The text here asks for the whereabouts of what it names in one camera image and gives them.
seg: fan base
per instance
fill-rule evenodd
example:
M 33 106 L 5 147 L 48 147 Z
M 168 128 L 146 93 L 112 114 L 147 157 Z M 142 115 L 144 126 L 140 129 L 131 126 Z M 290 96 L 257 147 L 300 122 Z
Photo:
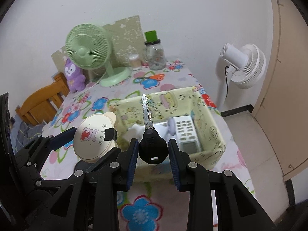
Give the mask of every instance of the fan base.
M 101 79 L 100 84 L 102 87 L 110 87 L 124 81 L 131 74 L 131 69 L 118 67 L 113 69 L 113 73 L 112 76 Z

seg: stuffed animal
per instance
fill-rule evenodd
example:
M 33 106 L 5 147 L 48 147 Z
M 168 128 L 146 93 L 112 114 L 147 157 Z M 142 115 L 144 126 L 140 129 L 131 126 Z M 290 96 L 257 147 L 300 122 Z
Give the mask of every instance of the stuffed animal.
M 75 93 L 76 91 L 82 91 L 86 87 L 86 77 L 82 74 L 82 69 L 77 67 L 70 58 L 66 59 L 64 66 L 65 77 L 67 79 L 67 85 L 70 92 Z

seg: chair backrest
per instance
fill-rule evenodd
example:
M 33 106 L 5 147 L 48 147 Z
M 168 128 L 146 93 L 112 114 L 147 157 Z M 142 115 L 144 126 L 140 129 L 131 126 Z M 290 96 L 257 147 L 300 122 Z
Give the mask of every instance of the chair backrest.
M 62 93 L 67 96 L 69 88 L 63 73 L 59 72 L 53 77 L 54 82 L 44 88 L 39 89 L 30 95 L 21 107 L 16 108 L 16 113 L 26 123 L 32 125 L 41 124 L 43 121 L 50 122 L 57 113 L 57 110 L 51 104 L 53 102 L 57 108 L 60 108 L 63 99 Z

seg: fan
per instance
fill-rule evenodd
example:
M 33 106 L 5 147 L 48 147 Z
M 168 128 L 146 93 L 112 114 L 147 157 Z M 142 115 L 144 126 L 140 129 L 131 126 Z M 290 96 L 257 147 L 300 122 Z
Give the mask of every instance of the fan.
M 102 27 L 92 24 L 75 26 L 66 37 L 66 51 L 70 59 L 80 68 L 95 71 L 105 67 L 106 73 L 100 80 L 109 87 L 125 80 L 131 73 L 128 67 L 113 68 L 110 62 L 111 37 Z
M 225 68 L 226 90 L 218 100 L 220 110 L 227 97 L 230 81 L 241 89 L 252 87 L 261 79 L 266 60 L 264 53 L 254 44 L 246 44 L 238 50 L 233 45 L 225 43 L 219 55 L 230 64 Z

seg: bolt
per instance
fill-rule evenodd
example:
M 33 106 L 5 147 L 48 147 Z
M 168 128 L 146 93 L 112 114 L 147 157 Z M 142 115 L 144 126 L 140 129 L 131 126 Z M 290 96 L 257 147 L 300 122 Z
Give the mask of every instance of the bolt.
M 224 171 L 224 175 L 230 177 L 230 176 L 233 175 L 233 173 L 232 173 L 232 171 L 230 171 L 230 170 L 225 170 L 225 171 Z
M 190 163 L 188 163 L 188 166 L 191 167 L 191 168 L 195 168 L 195 167 L 198 166 L 198 164 L 193 162 L 193 161 L 191 161 Z
M 110 163 L 109 166 L 110 166 L 111 168 L 116 168 L 116 167 L 119 166 L 119 164 L 118 164 L 116 161 L 114 161 L 114 162 Z
M 74 175 L 77 176 L 77 177 L 79 177 L 79 176 L 81 176 L 83 173 L 84 173 L 84 172 L 83 172 L 82 170 L 76 170 L 75 173 L 74 173 Z

